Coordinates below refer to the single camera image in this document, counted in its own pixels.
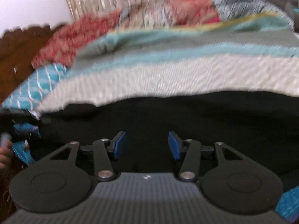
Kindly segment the person's left hand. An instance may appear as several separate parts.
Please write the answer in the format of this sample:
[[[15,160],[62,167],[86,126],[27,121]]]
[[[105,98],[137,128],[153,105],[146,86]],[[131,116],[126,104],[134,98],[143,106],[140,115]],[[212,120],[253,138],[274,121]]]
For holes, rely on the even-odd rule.
[[[11,136],[8,133],[1,134],[0,166],[1,173],[8,170],[13,156]]]

